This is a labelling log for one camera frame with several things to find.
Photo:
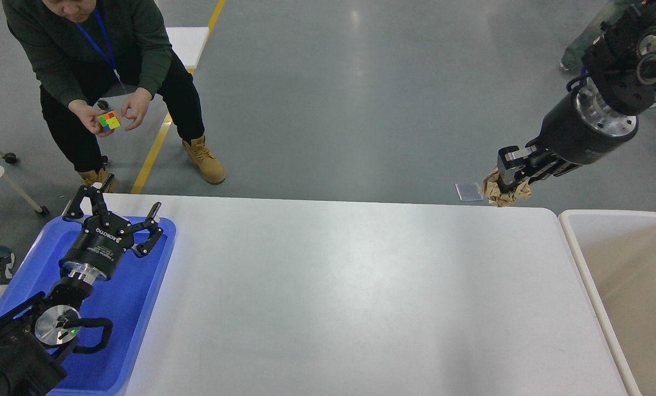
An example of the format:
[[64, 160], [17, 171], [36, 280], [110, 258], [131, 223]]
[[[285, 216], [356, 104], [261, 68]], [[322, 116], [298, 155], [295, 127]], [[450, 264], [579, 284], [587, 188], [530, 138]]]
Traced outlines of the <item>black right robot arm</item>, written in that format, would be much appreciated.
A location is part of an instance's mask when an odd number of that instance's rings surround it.
[[592, 164], [632, 140], [638, 115], [656, 94], [656, 1], [629, 7], [582, 56], [580, 74], [547, 113], [539, 135], [524, 147], [499, 150], [482, 185], [497, 205], [529, 196], [529, 186]]

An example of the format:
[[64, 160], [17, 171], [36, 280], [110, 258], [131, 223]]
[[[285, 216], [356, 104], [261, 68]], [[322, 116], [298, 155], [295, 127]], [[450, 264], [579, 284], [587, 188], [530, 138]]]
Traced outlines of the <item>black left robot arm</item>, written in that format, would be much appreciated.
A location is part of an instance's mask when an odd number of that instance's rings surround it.
[[117, 215], [81, 186], [0, 300], [0, 395], [111, 395], [131, 373], [173, 249], [155, 203]]

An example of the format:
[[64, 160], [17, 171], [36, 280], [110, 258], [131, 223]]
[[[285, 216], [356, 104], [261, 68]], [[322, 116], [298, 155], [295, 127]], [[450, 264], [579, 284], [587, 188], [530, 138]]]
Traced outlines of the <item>person's left hand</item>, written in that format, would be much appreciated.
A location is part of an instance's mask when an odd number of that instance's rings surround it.
[[124, 129], [125, 131], [134, 130], [144, 122], [145, 115], [149, 111], [150, 101], [152, 101], [152, 93], [143, 87], [138, 87], [127, 97], [120, 110], [120, 116], [131, 121]]

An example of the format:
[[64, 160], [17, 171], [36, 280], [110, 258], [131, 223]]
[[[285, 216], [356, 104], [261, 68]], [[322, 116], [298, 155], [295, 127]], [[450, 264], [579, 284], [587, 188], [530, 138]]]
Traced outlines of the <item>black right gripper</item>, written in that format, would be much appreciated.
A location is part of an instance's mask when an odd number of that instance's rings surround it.
[[534, 144], [498, 151], [499, 187], [506, 193], [592, 164], [637, 135], [638, 117], [612, 109], [593, 83], [578, 86], [544, 117]]

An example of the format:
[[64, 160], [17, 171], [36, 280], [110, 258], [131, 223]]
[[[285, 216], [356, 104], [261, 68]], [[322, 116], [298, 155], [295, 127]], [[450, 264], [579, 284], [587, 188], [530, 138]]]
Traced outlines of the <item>person's right hand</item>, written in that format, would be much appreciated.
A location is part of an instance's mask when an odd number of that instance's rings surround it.
[[96, 137], [107, 137], [114, 132], [114, 129], [104, 130], [101, 123], [97, 120], [97, 118], [104, 115], [106, 111], [94, 108], [86, 101], [79, 100], [78, 98], [77, 100], [69, 102], [67, 108], [79, 118], [84, 128], [90, 133], [96, 135]]

